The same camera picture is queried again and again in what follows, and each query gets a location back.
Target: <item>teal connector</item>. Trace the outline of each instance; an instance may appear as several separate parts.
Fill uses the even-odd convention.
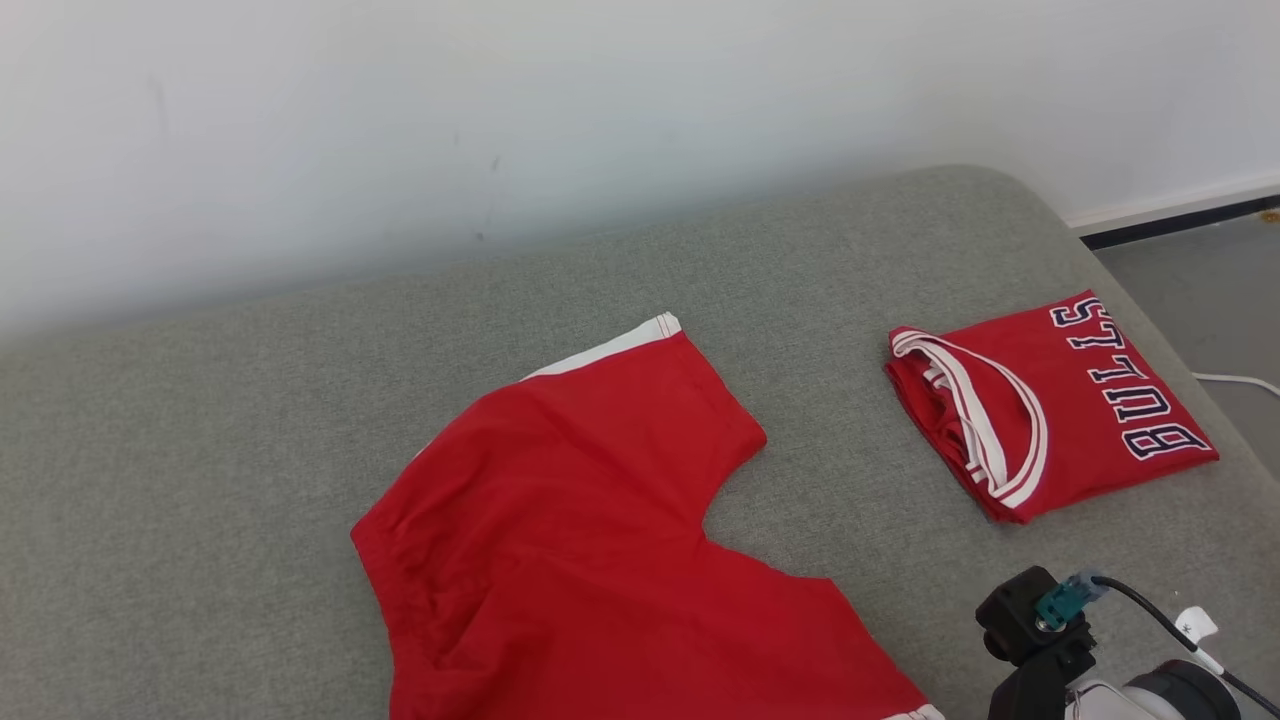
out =
[[[1096,570],[1080,570],[1039,598],[1036,603],[1036,614],[1039,615],[1037,625],[1043,624],[1041,629],[1056,633],[1079,615],[1085,605],[1102,597],[1110,588],[1093,584],[1097,574]]]

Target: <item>white plastic part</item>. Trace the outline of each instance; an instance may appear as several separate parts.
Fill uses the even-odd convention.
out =
[[[1222,673],[1226,673],[1226,667],[1219,665],[1217,660],[1210,657],[1210,655],[1203,650],[1197,650],[1196,652],[1192,653],[1192,657],[1194,657],[1197,662],[1203,665],[1206,670],[1217,675],[1219,678],[1222,676]]]
[[[1187,635],[1193,643],[1199,643],[1201,638],[1207,638],[1217,632],[1217,625],[1213,624],[1213,619],[1208,616],[1198,605],[1193,605],[1187,610],[1183,610],[1178,615],[1178,620],[1174,621],[1178,629]]]
[[[641,345],[649,342],[667,340],[680,332],[680,320],[677,320],[671,313],[663,313],[657,318],[645,320],[640,324],[640,327],[628,333],[620,334],[609,342],[596,345],[590,350],[584,350],[582,352],[566,357],[559,363],[553,363],[536,373],[526,375],[525,379],[527,380],[529,378],[536,375],[558,375],[561,373],[585,368],[596,360],[608,357],[609,355],[617,355],[618,352],[631,350],[632,347],[640,347]]]
[[[1165,698],[1138,688],[1116,689],[1101,680],[1085,680],[1074,688],[1075,700],[1064,720],[1185,720]]]

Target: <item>red garment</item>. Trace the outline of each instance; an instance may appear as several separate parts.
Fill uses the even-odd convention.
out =
[[[897,328],[890,345],[902,406],[996,520],[1219,459],[1091,291],[941,337]]]
[[[392,717],[941,720],[831,580],[707,539],[764,432],[675,318],[628,336],[476,401],[352,530]]]

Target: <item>black cable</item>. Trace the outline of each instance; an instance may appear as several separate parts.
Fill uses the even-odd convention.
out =
[[[1181,630],[1178,629],[1178,625],[1175,625],[1174,621],[1170,620],[1167,615],[1161,612],[1160,609],[1152,605],[1149,600],[1142,597],[1142,594],[1138,591],[1130,588],[1129,585],[1121,583],[1120,580],[1107,578],[1105,575],[1094,575],[1093,584],[1108,587],[1119,592],[1120,594],[1128,597],[1129,600],[1137,602],[1138,605],[1140,605],[1143,610],[1146,610],[1152,618],[1156,619],[1157,623],[1160,623],[1161,625],[1165,626],[1166,630],[1169,630],[1169,634],[1174,635],[1178,639],[1178,642],[1183,643],[1183,647],[1185,647],[1188,652],[1196,652],[1197,650],[1199,650],[1199,646],[1197,646],[1194,642],[1192,642],[1190,638],[1184,635]]]
[[[1266,710],[1275,717],[1280,717],[1280,707],[1276,707],[1274,702],[1262,697],[1262,693],[1260,693],[1258,691],[1251,688],[1249,685],[1245,685],[1244,680],[1233,675],[1230,670],[1222,670],[1222,679],[1226,680],[1226,683],[1233,688],[1240,691],[1240,694],[1261,705],[1262,710]]]
[[[1148,615],[1151,615],[1152,618],[1156,619],[1157,623],[1164,625],[1164,628],[1169,630],[1169,634],[1174,635],[1174,638],[1176,638],[1178,642],[1181,643],[1181,646],[1185,647],[1189,652],[1196,652],[1197,650],[1199,650],[1198,644],[1196,644],[1190,638],[1184,635],[1181,630],[1178,629],[1178,625],[1175,625],[1174,621],[1170,620],[1167,615],[1161,612],[1160,609],[1152,605],[1149,600],[1142,597],[1142,593],[1139,593],[1138,591],[1130,588],[1129,585],[1121,583],[1120,580],[1116,580],[1114,578],[1107,578],[1106,575],[1094,575],[1093,578],[1091,578],[1091,580],[1093,580],[1093,584],[1108,587],[1119,592],[1120,594],[1128,597],[1129,600],[1137,602],[1139,607],[1146,610]],[[1262,697],[1262,693],[1247,685],[1244,680],[1236,678],[1229,670],[1225,669],[1222,670],[1221,676],[1224,682],[1226,682],[1229,685],[1239,691],[1240,694],[1258,703],[1262,707],[1262,710],[1266,710],[1274,717],[1280,717],[1280,707],[1276,707],[1274,702]]]

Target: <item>baseboard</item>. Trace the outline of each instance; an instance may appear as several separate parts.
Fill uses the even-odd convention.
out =
[[[1064,220],[1075,231],[1076,236],[1084,237],[1277,195],[1280,195],[1280,173],[1271,173],[1219,183],[1185,195],[1103,208],[1094,213],[1064,218]]]
[[[1103,247],[1114,247],[1135,240],[1147,240],[1148,237],[1160,237],[1162,234],[1225,223],[1226,220],[1266,213],[1268,210],[1276,210],[1277,208],[1280,208],[1280,195],[1268,195],[1266,197],[1258,197],[1257,200],[1233,202],[1230,205],[1210,208],[1208,210],[1198,210],[1184,215],[1174,215],[1172,218],[1151,220],[1149,223],[1125,225],[1114,231],[1082,234],[1080,242],[1083,242],[1089,250],[1102,250]],[[1280,213],[1272,211],[1270,215],[1280,215]]]

